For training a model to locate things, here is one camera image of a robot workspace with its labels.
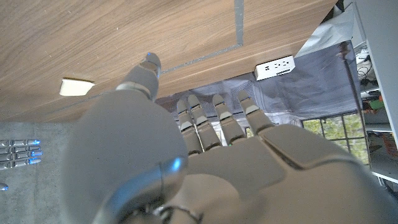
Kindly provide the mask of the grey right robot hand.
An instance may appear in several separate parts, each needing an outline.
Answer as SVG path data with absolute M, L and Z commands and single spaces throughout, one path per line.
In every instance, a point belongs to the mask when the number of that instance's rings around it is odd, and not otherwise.
M 1 170 L 40 163 L 44 154 L 39 139 L 2 139 Z

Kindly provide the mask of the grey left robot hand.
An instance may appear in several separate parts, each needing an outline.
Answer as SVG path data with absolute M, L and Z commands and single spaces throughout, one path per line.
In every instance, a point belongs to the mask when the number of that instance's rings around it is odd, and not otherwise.
M 149 53 L 77 122 L 62 154 L 65 223 L 396 223 L 397 199 L 345 150 L 274 125 L 245 91 L 249 138 L 222 97 L 224 146 L 196 96 L 179 120 L 155 103 Z

